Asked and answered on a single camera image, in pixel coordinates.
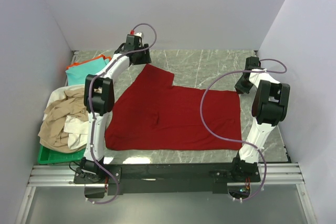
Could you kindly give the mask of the red t shirt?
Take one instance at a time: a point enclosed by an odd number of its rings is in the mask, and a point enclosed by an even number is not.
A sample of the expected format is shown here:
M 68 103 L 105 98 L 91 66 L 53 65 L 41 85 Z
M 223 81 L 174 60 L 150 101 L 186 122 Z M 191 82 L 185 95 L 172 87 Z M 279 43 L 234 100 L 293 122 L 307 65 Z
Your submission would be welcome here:
M 174 74 L 146 65 L 118 98 L 106 147 L 124 150 L 239 150 L 236 92 L 173 85 Z

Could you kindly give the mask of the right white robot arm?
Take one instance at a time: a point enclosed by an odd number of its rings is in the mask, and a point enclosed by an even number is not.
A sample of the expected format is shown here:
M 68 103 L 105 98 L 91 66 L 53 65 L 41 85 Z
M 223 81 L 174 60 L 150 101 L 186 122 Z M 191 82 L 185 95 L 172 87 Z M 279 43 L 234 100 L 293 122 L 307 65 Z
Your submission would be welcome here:
M 240 172 L 254 173 L 259 160 L 259 150 L 279 122 L 287 115 L 290 85 L 275 80 L 261 67 L 258 57 L 248 57 L 245 72 L 235 84 L 237 93 L 249 93 L 256 87 L 251 108 L 252 126 L 246 143 L 242 145 L 234 165 Z

